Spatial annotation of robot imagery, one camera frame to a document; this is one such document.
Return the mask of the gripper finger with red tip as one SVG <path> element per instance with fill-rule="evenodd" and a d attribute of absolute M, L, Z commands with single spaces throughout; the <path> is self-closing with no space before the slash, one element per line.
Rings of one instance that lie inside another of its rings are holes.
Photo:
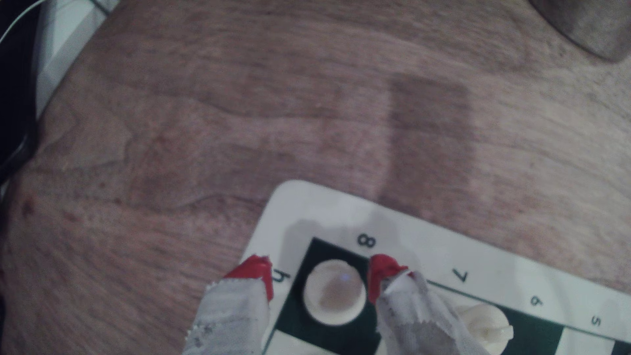
<path fill-rule="evenodd" d="M 253 254 L 206 286 L 183 354 L 262 354 L 274 297 L 272 262 Z"/>
<path fill-rule="evenodd" d="M 420 271 L 375 254 L 367 281 L 388 354 L 488 354 Z"/>

